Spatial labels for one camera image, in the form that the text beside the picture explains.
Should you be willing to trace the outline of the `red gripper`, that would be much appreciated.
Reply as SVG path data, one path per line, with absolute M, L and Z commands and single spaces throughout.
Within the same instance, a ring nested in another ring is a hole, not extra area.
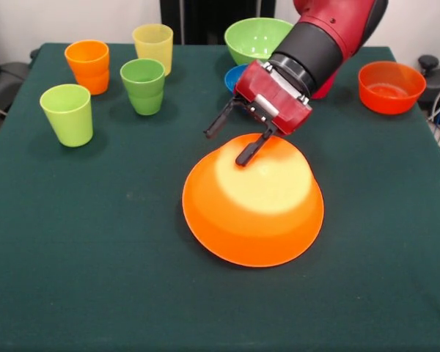
M 276 127 L 267 129 L 253 142 L 250 142 L 235 159 L 238 166 L 247 166 L 262 146 L 276 133 L 293 133 L 312 113 L 309 98 L 288 83 L 273 66 L 267 62 L 254 60 L 237 80 L 234 93 L 254 107 L 257 119 L 265 118 Z M 238 103 L 233 96 L 228 100 L 218 116 L 204 130 L 206 138 L 213 138 L 223 127 L 230 112 Z

